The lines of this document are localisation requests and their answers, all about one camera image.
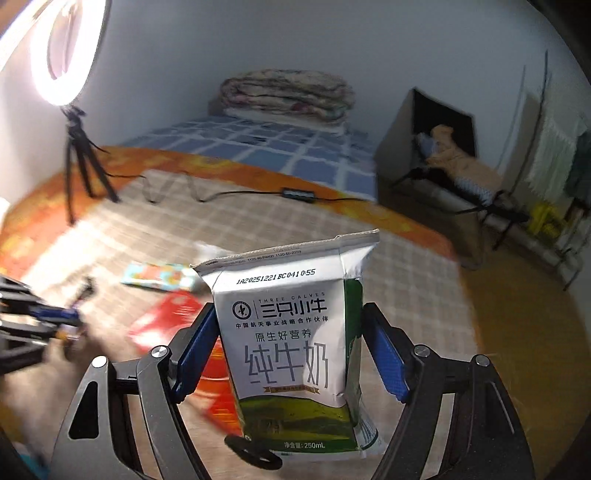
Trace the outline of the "dark purple snack wrapper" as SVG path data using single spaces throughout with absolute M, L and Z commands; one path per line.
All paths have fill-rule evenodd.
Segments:
M 76 297 L 69 304 L 69 310 L 74 314 L 72 323 L 61 324 L 57 330 L 56 339 L 59 341 L 62 355 L 67 361 L 72 362 L 77 351 L 84 346 L 88 336 L 88 328 L 80 313 L 80 307 L 95 293 L 95 282 L 92 277 L 87 276 Z

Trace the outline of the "red paper box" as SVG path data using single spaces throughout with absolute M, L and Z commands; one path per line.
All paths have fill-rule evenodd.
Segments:
M 175 398 L 189 401 L 224 433 L 242 433 L 211 307 L 185 291 L 167 293 L 131 324 L 127 336 L 142 355 L 170 347 Z

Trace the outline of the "teal orange candy wrapper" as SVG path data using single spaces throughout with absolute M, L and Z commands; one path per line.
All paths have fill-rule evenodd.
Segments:
M 130 262 L 120 283 L 127 286 L 174 292 L 193 291 L 199 277 L 192 268 L 175 263 Z

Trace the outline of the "clear plastic wrapper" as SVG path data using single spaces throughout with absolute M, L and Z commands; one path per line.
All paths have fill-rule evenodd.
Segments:
M 201 263 L 211 261 L 218 258 L 233 255 L 232 251 L 221 248 L 216 245 L 209 244 L 207 242 L 195 241 L 193 244 L 194 255 L 192 257 L 191 264 L 193 266 L 200 265 Z

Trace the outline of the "green white milk carton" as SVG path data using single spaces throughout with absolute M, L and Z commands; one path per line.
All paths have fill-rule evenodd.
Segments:
M 280 456 L 366 456 L 363 266 L 376 230 L 204 262 L 242 432 Z

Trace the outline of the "orange patterned mattress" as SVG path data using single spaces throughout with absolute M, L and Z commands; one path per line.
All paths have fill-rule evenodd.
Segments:
M 447 237 L 407 216 L 368 201 L 346 201 L 345 193 L 297 177 L 221 157 L 146 148 L 111 146 L 99 159 L 117 176 L 113 185 L 118 188 L 125 186 L 133 176 L 156 169 L 261 191 L 283 187 L 314 190 L 327 199 L 320 204 L 322 208 L 390 231 L 446 258 L 458 258 Z M 1 231 L 1 272 L 21 278 L 67 228 L 64 173 L 59 171 L 37 183 L 8 210 Z

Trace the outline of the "beige plaid fringed blanket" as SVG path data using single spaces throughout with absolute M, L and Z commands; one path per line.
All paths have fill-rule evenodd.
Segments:
M 240 194 L 200 204 L 178 181 L 166 200 L 149 205 L 139 181 L 121 190 L 122 203 L 100 202 L 78 224 L 59 236 L 24 276 L 35 292 L 50 303 L 75 293 L 82 277 L 96 280 L 98 293 L 84 307 L 92 335 L 113 359 L 127 359 L 134 347 L 126 340 L 128 325 L 147 311 L 158 294 L 119 284 L 131 261 L 201 263 L 197 243 L 205 242 L 235 252 L 230 272 L 232 291 L 253 285 L 255 293 L 277 293 L 280 285 L 301 286 L 304 292 L 325 275 L 325 261 L 339 257 L 327 238 L 372 226 L 322 208 L 267 195 Z M 400 322 L 415 341 L 426 340 L 442 355 L 468 359 L 476 353 L 471 305 L 460 282 L 454 260 L 421 247 L 386 230 L 367 258 L 363 270 L 363 302 L 376 302 L 391 322 Z M 66 407 L 80 376 L 76 367 L 58 355 L 52 345 L 47 363 L 10 378 L 11 405 L 24 416 L 27 433 L 51 460 Z M 403 405 L 384 389 L 366 346 L 362 349 L 363 399 L 381 433 L 383 449 L 392 436 Z M 250 466 L 224 445 L 224 433 L 197 413 L 182 410 L 195 448 L 214 479 L 370 479 L 381 459 L 375 455 L 348 460 L 283 460 L 279 471 Z

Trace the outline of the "black tripod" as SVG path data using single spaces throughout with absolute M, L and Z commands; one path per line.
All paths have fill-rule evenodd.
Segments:
M 109 175 L 95 154 L 96 150 L 102 153 L 106 153 L 106 150 L 92 142 L 83 129 L 82 118 L 85 116 L 85 112 L 75 105 L 62 106 L 60 110 L 66 117 L 67 130 L 64 173 L 66 218 L 68 225 L 73 226 L 76 218 L 73 208 L 72 154 L 75 154 L 82 184 L 89 198 L 95 197 L 89 176 L 89 167 L 91 167 L 106 190 L 108 199 L 113 203 L 118 203 L 120 199 L 108 180 Z

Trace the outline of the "black folding chair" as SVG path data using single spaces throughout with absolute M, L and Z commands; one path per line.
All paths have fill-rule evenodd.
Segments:
M 394 194 L 404 194 L 405 184 L 426 182 L 469 206 L 460 210 L 429 202 L 425 206 L 451 216 L 473 214 L 480 236 L 487 220 L 505 221 L 493 244 L 493 249 L 499 250 L 511 230 L 525 224 L 530 216 L 503 187 L 501 174 L 478 158 L 474 116 L 417 87 L 409 92 L 406 105 L 408 129 L 399 136 L 391 129 L 375 154 L 379 202 L 386 204 Z

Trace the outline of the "yellow crate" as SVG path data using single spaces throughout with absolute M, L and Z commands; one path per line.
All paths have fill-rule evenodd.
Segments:
M 530 211 L 527 231 L 540 241 L 556 243 L 566 228 L 566 221 L 549 202 L 537 202 Z

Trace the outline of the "black metal drying rack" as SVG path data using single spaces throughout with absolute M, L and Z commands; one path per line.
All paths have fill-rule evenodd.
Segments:
M 569 289 L 583 271 L 582 251 L 590 244 L 590 206 L 566 189 L 574 168 L 578 140 L 590 134 L 578 127 L 566 129 L 556 116 L 557 95 L 552 87 L 549 54 L 544 54 L 544 72 L 540 96 L 534 98 L 520 85 L 516 109 L 498 166 L 503 169 L 503 184 L 498 201 L 509 203 L 511 218 L 500 232 L 494 250 L 509 234 L 521 232 L 534 248 L 550 253 Z

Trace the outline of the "blue checkered bed sheet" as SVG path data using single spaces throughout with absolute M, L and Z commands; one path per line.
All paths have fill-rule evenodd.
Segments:
M 230 116 L 153 129 L 123 143 L 230 160 L 294 176 L 339 192 L 378 199 L 375 146 L 360 131 L 342 134 Z

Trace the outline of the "tan clothes on chair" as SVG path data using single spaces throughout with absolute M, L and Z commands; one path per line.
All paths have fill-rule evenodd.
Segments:
M 496 170 L 460 149 L 452 138 L 454 130 L 445 125 L 432 129 L 435 153 L 427 158 L 430 167 L 443 169 L 453 180 L 466 180 L 485 190 L 496 192 L 502 178 Z

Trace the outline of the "white striped towel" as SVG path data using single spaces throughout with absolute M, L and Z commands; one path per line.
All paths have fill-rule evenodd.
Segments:
M 542 107 L 542 118 L 534 137 L 533 160 L 525 181 L 543 201 L 557 202 L 563 195 L 578 138 L 588 121 L 560 91 L 550 89 Z

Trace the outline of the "folded floral quilt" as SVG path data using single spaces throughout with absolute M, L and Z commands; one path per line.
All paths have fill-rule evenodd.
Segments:
M 342 77 L 317 70 L 263 69 L 225 79 L 221 103 L 229 108 L 304 117 L 328 124 L 346 120 L 356 103 Z

